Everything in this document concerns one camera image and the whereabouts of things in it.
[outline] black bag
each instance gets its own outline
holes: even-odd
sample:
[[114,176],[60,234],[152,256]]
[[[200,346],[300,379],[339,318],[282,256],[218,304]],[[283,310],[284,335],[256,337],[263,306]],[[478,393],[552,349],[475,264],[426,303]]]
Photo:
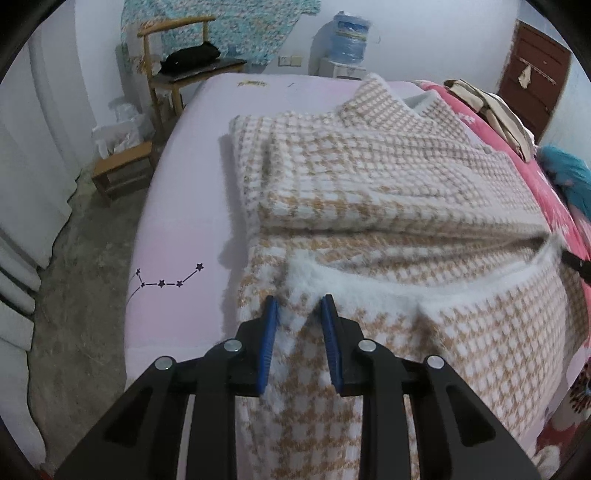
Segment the black bag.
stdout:
[[178,75],[199,67],[213,63],[220,56],[220,51],[208,41],[197,47],[183,48],[171,53],[161,62],[160,73],[164,75]]

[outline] blue water jug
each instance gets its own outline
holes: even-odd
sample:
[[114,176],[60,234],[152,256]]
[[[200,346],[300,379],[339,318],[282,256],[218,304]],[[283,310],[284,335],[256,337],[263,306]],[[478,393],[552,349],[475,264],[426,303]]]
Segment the blue water jug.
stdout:
[[371,22],[361,17],[339,12],[333,18],[329,59],[345,65],[358,65],[363,61]]

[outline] hanging cloth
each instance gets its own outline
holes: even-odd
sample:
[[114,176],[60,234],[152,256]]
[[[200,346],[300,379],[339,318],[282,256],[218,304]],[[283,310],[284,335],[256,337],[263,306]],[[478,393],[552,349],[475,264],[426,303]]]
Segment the hanging cloth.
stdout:
[[[127,30],[141,22],[200,15],[214,15],[209,41],[222,53],[228,51],[254,64],[266,65],[275,58],[302,14],[320,12],[320,0],[125,0],[121,15],[121,44],[126,65],[129,56]],[[202,27],[189,25],[162,33],[164,57],[202,42]]]
[[523,88],[527,88],[531,83],[531,65],[525,67],[524,71],[519,75],[519,84]]

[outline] fuzzy blanket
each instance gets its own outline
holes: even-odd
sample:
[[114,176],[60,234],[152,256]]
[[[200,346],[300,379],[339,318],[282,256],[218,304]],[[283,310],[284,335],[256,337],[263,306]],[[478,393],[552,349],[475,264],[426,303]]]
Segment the fuzzy blanket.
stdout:
[[509,157],[472,145],[436,92],[404,102],[377,76],[333,112],[237,117],[230,133],[249,241],[239,320],[281,302],[269,386],[238,404],[255,477],[357,476],[362,404],[330,385],[313,312],[326,293],[398,356],[446,358],[519,439],[587,310]]

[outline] metal screw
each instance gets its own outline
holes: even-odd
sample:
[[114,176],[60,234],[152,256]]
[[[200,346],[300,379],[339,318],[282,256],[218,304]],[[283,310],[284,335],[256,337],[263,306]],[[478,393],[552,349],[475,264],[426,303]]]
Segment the metal screw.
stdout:
[[378,347],[375,342],[367,339],[361,340],[357,346],[363,352],[373,352]]
[[154,366],[158,370],[168,370],[173,364],[174,361],[169,356],[161,356],[154,362]]
[[233,338],[224,343],[223,347],[227,352],[239,352],[242,349],[242,342]]
[[443,368],[445,362],[443,361],[443,358],[441,358],[440,356],[432,355],[429,358],[427,358],[427,365],[431,368],[436,368],[437,370],[439,370],[440,368]]

